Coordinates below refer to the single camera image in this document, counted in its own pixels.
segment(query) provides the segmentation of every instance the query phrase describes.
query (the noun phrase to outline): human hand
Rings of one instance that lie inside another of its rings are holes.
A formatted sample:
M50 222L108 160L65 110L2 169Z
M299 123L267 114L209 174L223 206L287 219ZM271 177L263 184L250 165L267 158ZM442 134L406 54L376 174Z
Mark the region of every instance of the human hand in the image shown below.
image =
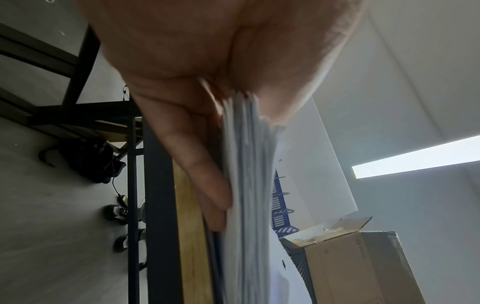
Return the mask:
M225 226L228 182L207 150L217 98L250 91L287 118L310 97L357 23L363 0L80 0L143 117L197 191L211 230Z

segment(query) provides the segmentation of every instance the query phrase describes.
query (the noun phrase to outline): black backpack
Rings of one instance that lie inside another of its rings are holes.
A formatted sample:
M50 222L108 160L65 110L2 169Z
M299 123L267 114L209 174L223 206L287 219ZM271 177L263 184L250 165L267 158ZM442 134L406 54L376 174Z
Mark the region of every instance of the black backpack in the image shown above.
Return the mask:
M113 148L103 139L64 139L58 145L40 151L38 159L54 167L45 159L46 152L58 150L71 169L95 183L110 183L120 175L126 164L116 160Z

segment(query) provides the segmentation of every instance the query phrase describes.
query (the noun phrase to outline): open cardboard box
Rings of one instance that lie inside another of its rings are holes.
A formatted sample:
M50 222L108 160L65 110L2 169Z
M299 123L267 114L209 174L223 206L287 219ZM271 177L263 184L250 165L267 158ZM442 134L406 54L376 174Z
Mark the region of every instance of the open cardboard box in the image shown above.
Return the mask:
M308 239L281 239L313 303L425 304L397 234L360 231L371 218L340 220Z

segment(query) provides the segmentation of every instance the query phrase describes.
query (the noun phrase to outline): floor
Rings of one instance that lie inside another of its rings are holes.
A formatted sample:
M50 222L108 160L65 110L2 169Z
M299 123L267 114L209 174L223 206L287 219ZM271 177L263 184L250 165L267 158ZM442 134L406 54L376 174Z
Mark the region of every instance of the floor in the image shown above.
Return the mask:
M127 228L101 214L116 193L111 184L80 177L55 151L48 155L55 168L39 162L38 151L54 143L0 119L1 302L127 303L127 252L112 251ZM116 180L120 193L127 193L126 176L125 170ZM145 254L141 244L141 260ZM142 302L146 273L140 273Z

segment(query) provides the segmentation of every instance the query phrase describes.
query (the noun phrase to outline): rectangular light fixture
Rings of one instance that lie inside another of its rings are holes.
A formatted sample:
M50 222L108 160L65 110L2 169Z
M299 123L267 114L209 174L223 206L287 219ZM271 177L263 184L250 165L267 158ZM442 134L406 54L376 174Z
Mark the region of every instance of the rectangular light fixture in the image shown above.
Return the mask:
M358 179L479 160L480 135L353 166L352 169Z

